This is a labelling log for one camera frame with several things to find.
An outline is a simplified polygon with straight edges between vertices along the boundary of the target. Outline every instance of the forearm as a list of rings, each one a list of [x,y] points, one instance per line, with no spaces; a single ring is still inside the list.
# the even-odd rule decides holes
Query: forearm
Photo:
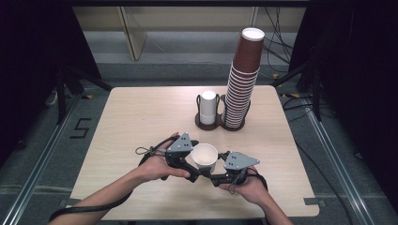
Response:
[[[271,225],[293,224],[268,192],[264,193],[258,205]]]
[[[98,206],[108,203],[114,203],[127,194],[132,192],[139,185],[143,184],[145,179],[137,169],[132,170],[111,185],[95,192],[87,198],[81,200],[74,206]],[[92,213],[76,213],[66,214],[55,218],[50,224],[97,224],[109,210],[92,212]]]

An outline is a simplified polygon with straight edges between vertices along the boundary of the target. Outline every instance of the person's hand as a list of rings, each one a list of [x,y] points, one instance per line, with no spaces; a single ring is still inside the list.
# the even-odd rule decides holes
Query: person's hand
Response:
[[[257,170],[254,166],[248,168],[249,174],[255,174],[255,171]],[[230,184],[220,184],[220,188],[231,190],[233,187]],[[268,192],[261,180],[253,176],[249,176],[242,185],[235,186],[234,191],[240,194],[249,203],[255,203],[257,205],[260,204],[261,197],[268,195]]]
[[[173,141],[166,142],[160,148],[167,149],[172,143]],[[140,171],[145,181],[157,180],[167,175],[185,178],[190,177],[189,172],[170,167],[164,158],[164,153],[161,151],[156,151],[156,155],[147,159],[137,170]]]

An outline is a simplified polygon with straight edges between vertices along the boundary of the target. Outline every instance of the floor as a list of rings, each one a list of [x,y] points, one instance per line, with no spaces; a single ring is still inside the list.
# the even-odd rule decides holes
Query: floor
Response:
[[[140,60],[132,61],[123,33],[86,32],[85,35],[103,80],[113,86],[225,85],[238,39],[236,33],[149,33]],[[293,46],[295,36],[283,34],[283,41]],[[271,49],[288,59],[280,45],[272,44]],[[283,60],[263,51],[257,85],[271,84],[287,69],[288,64]],[[286,119],[299,149],[302,148],[300,154],[318,199],[320,214],[292,220],[295,224],[398,224],[398,217],[378,183],[355,155],[355,146],[328,105],[327,96],[323,95],[321,101],[322,122],[314,119],[310,98],[294,97],[298,78],[277,87],[277,92],[281,104],[286,104]],[[18,224],[44,224],[53,211],[65,205],[109,96],[90,82],[82,81],[82,84],[84,95],[68,99],[69,115],[65,125],[56,124],[57,107],[56,102],[52,104],[54,95],[51,95],[48,108],[24,140],[26,147],[16,149],[1,168],[0,218],[3,221],[8,210],[15,206],[20,212],[15,219]],[[85,136],[83,131],[75,129],[78,123],[88,128]],[[42,153],[47,154],[46,160],[42,160]],[[341,164],[330,160],[335,157],[333,154]],[[41,170],[38,161],[42,162]],[[342,168],[347,177],[342,178]],[[39,173],[32,178],[32,171]],[[342,179],[357,193],[350,193]],[[34,183],[26,201],[15,204],[29,180]],[[362,206],[357,206],[356,200],[361,200]],[[100,224],[126,223],[102,221]]]

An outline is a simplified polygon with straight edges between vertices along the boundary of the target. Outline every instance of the wooden table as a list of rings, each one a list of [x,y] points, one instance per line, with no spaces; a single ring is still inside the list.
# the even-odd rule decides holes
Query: wooden table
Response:
[[[260,159],[258,171],[270,194],[289,217],[314,217],[317,205],[305,205],[314,193],[304,170],[281,103],[272,86],[255,86],[246,124],[239,131],[204,131],[194,123],[196,97],[206,90],[223,95],[226,86],[115,88],[106,103],[71,198],[82,199],[135,168],[137,147],[154,146],[178,131],[210,143],[219,152],[237,151]],[[225,173],[219,160],[214,173]],[[262,218],[261,209],[241,196],[213,187],[200,176],[195,183],[169,177],[133,191],[106,220]]]

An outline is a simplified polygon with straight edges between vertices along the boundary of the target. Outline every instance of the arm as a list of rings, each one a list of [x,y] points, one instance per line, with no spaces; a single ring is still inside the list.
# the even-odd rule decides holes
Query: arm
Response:
[[[161,148],[167,148],[171,143],[172,142],[167,142],[161,146]],[[151,180],[157,180],[166,175],[190,177],[190,174],[184,170],[169,167],[164,157],[153,156],[141,166],[128,172],[109,186],[81,200],[74,206],[93,206],[113,203],[125,197],[141,184]],[[97,224],[108,212],[109,210],[92,213],[66,214],[55,218],[50,224]]]
[[[229,184],[221,184],[220,188],[228,190]],[[267,220],[272,225],[287,225],[293,224],[286,214],[282,211],[279,205],[269,195],[264,188],[263,183],[256,177],[248,177],[245,183],[241,186],[235,187],[235,192],[240,194],[249,203],[257,204],[261,207],[266,215]]]

